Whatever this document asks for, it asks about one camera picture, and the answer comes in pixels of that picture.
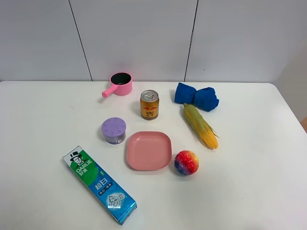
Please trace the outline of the blue folded towel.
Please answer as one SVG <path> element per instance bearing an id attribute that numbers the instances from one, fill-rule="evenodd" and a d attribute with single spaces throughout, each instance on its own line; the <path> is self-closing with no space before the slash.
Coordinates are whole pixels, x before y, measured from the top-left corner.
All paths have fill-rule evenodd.
<path id="1" fill-rule="evenodd" d="M 206 112 L 214 110 L 219 105 L 219 99 L 214 88 L 207 87 L 196 90 L 183 83 L 179 83 L 176 88 L 174 102 L 178 104 L 192 104 Z"/>

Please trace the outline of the green blue toothpaste box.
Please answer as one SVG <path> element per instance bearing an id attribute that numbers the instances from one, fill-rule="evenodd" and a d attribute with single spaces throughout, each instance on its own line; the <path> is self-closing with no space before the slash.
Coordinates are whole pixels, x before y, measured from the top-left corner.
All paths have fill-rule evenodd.
<path id="1" fill-rule="evenodd" d="M 62 157 L 119 225 L 137 208 L 136 201 L 80 146 Z"/>

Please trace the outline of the toy corn cob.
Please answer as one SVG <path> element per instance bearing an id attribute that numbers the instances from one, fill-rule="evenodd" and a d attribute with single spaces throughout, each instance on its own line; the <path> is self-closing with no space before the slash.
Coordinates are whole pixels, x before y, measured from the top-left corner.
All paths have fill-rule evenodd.
<path id="1" fill-rule="evenodd" d="M 191 104 L 183 104 L 183 116 L 199 139 L 209 148 L 217 149 L 217 134 L 214 129 L 204 120 L 197 108 Z"/>

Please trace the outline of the rainbow coloured ball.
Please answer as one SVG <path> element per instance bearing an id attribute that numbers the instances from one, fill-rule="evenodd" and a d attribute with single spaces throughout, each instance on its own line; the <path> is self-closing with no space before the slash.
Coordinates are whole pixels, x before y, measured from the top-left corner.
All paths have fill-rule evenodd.
<path id="1" fill-rule="evenodd" d="M 192 175 L 199 168 L 199 159 L 193 151 L 183 150 L 176 155 L 174 166 L 181 175 Z"/>

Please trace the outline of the pink square plate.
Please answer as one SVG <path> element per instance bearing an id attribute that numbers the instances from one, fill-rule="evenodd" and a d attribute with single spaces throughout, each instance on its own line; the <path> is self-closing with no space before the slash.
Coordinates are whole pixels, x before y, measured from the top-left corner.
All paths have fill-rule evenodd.
<path id="1" fill-rule="evenodd" d="M 128 140 L 127 162 L 135 170 L 160 170 L 166 167 L 171 159 L 171 140 L 163 132 L 140 131 Z"/>

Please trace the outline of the purple air freshener jar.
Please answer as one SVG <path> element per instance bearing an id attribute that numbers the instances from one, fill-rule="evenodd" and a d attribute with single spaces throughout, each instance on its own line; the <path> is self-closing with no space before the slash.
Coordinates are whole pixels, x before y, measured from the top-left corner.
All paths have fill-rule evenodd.
<path id="1" fill-rule="evenodd" d="M 126 123 L 119 117 L 111 117 L 101 125 L 101 132 L 110 144 L 120 144 L 126 138 Z"/>

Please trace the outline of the pink toy saucepan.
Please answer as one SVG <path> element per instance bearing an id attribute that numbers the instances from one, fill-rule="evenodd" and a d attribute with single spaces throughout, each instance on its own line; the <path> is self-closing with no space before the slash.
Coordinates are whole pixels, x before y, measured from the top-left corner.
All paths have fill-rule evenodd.
<path id="1" fill-rule="evenodd" d="M 102 96 L 107 98 L 114 93 L 115 95 L 125 96 L 132 91 L 132 76 L 125 72 L 118 72 L 110 77 L 111 86 L 102 92 Z"/>

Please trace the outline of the gold drink can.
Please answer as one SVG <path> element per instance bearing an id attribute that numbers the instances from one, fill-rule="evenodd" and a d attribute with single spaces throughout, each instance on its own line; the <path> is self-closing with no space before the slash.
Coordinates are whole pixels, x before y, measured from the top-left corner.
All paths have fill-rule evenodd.
<path id="1" fill-rule="evenodd" d="M 141 116 L 146 120 L 154 120 L 159 115 L 159 95 L 154 90 L 145 90 L 140 96 Z"/>

